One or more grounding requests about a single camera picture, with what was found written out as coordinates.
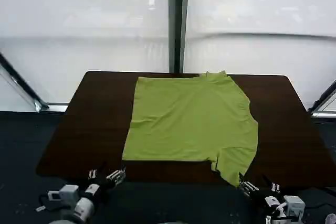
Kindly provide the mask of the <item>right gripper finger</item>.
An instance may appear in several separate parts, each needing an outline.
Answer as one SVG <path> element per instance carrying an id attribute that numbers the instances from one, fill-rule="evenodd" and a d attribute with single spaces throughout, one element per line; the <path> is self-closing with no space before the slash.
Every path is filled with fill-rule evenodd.
<path id="1" fill-rule="evenodd" d="M 273 182 L 265 174 L 262 174 L 262 177 L 263 177 L 264 181 L 266 182 L 266 184 L 268 186 L 270 186 L 270 189 L 271 189 L 272 192 L 280 193 L 280 185 L 279 184 L 276 184 L 275 182 Z"/>
<path id="2" fill-rule="evenodd" d="M 250 195 L 259 192 L 259 188 L 247 181 L 242 173 L 239 173 L 238 188 L 245 194 Z"/>

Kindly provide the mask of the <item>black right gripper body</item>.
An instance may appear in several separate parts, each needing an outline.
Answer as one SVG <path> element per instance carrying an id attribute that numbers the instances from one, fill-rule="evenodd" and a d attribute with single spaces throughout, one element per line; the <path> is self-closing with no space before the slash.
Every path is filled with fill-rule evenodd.
<path id="1" fill-rule="evenodd" d="M 270 188 L 248 186 L 249 197 L 255 206 L 272 206 L 276 203 L 274 192 Z"/>

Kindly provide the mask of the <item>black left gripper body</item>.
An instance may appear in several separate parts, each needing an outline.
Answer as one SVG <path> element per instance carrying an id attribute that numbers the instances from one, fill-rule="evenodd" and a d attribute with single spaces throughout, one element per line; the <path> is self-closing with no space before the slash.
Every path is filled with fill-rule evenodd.
<path id="1" fill-rule="evenodd" d="M 113 189 L 115 186 L 116 182 L 114 180 L 107 179 L 105 176 L 97 176 L 88 179 L 88 185 L 85 186 L 85 193 L 101 195 L 107 190 Z"/>

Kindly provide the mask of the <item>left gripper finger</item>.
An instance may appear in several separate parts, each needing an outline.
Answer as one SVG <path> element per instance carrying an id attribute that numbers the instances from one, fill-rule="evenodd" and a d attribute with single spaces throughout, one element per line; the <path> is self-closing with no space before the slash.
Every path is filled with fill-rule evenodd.
<path id="1" fill-rule="evenodd" d="M 126 177 L 126 167 L 123 166 L 120 169 L 115 170 L 114 172 L 112 172 L 111 174 L 109 174 L 106 179 L 114 182 L 115 184 L 120 184 L 124 181 L 125 177 Z"/>
<path id="2" fill-rule="evenodd" d="M 106 167 L 106 162 L 103 162 L 97 169 L 92 169 L 89 171 L 89 179 L 102 179 L 105 176 L 104 170 Z"/>

